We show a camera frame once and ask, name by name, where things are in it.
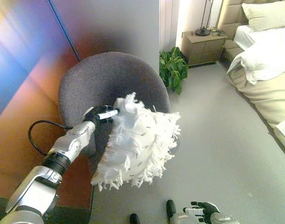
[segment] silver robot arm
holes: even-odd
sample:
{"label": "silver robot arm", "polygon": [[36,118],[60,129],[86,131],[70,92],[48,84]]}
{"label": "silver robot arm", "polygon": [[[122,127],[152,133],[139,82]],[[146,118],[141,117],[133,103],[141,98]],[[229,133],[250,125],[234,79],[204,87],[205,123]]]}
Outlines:
{"label": "silver robot arm", "polygon": [[69,165],[89,144],[100,123],[110,122],[118,113],[110,106],[90,108],[83,123],[56,140],[40,166],[34,167],[10,197],[0,224],[43,224],[58,201],[56,189]]}

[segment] black robotic finger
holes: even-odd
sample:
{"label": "black robotic finger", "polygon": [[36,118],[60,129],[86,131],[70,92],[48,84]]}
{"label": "black robotic finger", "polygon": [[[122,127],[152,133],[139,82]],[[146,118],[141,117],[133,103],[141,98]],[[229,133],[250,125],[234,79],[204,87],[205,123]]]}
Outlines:
{"label": "black robotic finger", "polygon": [[190,202],[192,206],[198,206],[198,202]]}

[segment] potted plant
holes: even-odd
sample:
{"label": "potted plant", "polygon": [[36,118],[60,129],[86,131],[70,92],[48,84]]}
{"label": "potted plant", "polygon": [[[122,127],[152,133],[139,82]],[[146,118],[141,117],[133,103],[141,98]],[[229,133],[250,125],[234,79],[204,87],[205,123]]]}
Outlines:
{"label": "potted plant", "polygon": [[187,69],[188,65],[178,47],[174,47],[171,52],[160,52],[159,75],[164,85],[178,95],[182,92],[182,80],[187,78]]}

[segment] wooden nightstand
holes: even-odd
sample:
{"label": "wooden nightstand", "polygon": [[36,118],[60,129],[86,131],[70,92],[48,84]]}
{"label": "wooden nightstand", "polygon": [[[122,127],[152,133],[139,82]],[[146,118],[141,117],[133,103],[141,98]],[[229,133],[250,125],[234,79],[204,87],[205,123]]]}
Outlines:
{"label": "wooden nightstand", "polygon": [[197,36],[192,31],[184,32],[181,51],[188,60],[188,66],[215,62],[219,59],[226,36]]}

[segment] floor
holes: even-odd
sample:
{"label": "floor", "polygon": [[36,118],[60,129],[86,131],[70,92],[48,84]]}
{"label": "floor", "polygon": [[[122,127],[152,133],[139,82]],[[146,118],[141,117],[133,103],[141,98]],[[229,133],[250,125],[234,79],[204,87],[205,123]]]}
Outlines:
{"label": "floor", "polygon": [[170,94],[182,129],[162,179],[140,189],[95,191],[91,223],[166,224],[165,203],[177,211],[211,201],[241,224],[285,224],[285,154],[217,64],[189,69],[180,96]]}

